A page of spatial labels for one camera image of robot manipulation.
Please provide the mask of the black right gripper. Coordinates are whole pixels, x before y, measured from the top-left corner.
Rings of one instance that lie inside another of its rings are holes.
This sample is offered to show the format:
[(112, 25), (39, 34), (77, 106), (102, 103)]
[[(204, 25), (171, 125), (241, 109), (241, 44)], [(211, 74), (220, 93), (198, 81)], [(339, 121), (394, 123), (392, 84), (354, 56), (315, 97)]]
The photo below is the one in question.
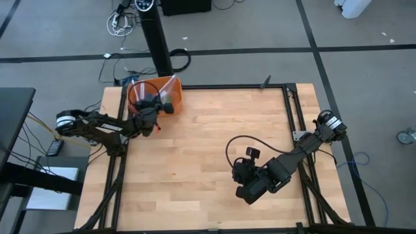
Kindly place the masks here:
[(240, 184), (236, 196), (246, 203), (256, 202), (266, 191), (272, 192), (276, 188), (276, 168), (271, 159), (263, 166), (256, 166), (260, 151), (246, 148), (248, 158), (235, 159), (233, 162), (233, 180)]

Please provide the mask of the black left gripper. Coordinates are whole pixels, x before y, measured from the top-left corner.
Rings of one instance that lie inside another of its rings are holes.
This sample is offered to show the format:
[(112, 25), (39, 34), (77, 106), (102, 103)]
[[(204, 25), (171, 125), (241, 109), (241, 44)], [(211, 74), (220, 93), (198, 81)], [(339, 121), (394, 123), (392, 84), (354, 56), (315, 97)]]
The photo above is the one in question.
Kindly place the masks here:
[(138, 130), (142, 136), (150, 136), (154, 129), (161, 130), (157, 118), (161, 111), (173, 114), (175, 109), (171, 103), (163, 103), (160, 95), (146, 95), (144, 99), (134, 103), (134, 108), (138, 111), (135, 116), (138, 120)]

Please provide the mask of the clear bag with pink stripe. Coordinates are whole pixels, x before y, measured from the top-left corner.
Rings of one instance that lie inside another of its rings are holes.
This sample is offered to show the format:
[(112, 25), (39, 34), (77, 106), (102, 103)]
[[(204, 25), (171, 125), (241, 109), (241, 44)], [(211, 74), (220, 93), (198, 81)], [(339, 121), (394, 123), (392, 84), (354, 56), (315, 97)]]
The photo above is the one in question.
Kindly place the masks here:
[(146, 84), (136, 80), (132, 80), (131, 84), (135, 95), (135, 101), (140, 101), (141, 99), (144, 99), (146, 95)]

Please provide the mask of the orange plastic bin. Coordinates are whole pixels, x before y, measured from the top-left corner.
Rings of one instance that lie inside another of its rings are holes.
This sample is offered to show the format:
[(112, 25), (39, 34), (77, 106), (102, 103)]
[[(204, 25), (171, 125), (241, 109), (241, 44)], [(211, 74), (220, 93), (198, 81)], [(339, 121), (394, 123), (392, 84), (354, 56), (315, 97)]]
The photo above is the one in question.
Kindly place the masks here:
[[(171, 76), (158, 77), (158, 78), (152, 78), (152, 79), (145, 79), (141, 81), (146, 84), (146, 95), (151, 94), (153, 96), (156, 96), (157, 94), (159, 94), (159, 90), (169, 80), (170, 77)], [(176, 77), (174, 87), (171, 92), (171, 96), (172, 96), (171, 104), (174, 106), (174, 109), (175, 109), (174, 113), (167, 114), (161, 111), (159, 113), (160, 117), (177, 115), (182, 110), (182, 100), (183, 100), (182, 86), (181, 86), (180, 80), (177, 77)], [(136, 103), (136, 101), (135, 101), (135, 95), (134, 95), (131, 83), (128, 84), (127, 86), (127, 101), (128, 101), (129, 111), (131, 113), (136, 114), (138, 111), (134, 108), (134, 103)]]

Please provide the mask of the black tower fan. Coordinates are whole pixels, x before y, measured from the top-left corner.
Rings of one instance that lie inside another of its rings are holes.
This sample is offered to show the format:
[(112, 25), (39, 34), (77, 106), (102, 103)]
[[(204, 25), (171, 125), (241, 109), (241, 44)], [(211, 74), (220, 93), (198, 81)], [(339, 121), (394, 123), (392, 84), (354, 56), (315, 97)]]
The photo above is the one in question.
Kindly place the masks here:
[(159, 77), (174, 74), (155, 0), (134, 0), (149, 52)]

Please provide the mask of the black power adapter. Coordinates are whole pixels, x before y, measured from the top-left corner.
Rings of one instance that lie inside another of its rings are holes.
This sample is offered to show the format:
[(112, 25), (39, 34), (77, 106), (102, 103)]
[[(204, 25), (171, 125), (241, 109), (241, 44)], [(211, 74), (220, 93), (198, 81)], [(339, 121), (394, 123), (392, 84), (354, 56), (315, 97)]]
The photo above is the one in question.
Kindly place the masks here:
[(52, 141), (51, 145), (49, 146), (46, 155), (48, 157), (57, 157), (64, 145), (63, 140), (54, 140)]

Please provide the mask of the black box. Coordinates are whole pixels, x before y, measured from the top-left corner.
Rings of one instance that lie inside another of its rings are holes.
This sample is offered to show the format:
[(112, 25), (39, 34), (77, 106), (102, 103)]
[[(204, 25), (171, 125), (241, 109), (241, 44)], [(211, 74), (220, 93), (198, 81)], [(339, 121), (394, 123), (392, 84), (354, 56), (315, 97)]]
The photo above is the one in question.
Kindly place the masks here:
[(160, 0), (165, 16), (211, 11), (212, 0)]

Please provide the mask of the black desk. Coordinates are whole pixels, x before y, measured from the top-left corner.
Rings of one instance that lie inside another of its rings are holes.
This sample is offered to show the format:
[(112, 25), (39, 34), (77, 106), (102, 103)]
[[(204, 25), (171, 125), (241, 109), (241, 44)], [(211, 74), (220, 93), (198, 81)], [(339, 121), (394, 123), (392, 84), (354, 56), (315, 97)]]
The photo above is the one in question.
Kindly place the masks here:
[(16, 184), (80, 195), (83, 184), (8, 162), (33, 103), (34, 88), (0, 88), (0, 220)]

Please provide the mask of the grey caster wheel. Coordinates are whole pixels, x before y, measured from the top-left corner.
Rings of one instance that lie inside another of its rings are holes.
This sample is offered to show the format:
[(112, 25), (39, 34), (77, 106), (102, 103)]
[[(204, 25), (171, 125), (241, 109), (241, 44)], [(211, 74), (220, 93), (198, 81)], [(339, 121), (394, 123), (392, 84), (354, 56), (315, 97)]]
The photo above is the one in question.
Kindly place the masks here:
[(409, 127), (404, 131), (398, 132), (396, 137), (401, 144), (409, 145), (416, 143), (416, 130)]

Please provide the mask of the white plastic object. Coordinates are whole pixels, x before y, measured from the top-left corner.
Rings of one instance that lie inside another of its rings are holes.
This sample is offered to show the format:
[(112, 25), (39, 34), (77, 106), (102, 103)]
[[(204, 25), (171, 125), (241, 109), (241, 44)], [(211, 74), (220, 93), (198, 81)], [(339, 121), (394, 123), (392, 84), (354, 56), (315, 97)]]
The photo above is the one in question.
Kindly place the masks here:
[(345, 19), (354, 19), (370, 5), (372, 0), (334, 0), (336, 7), (341, 7), (341, 15)]

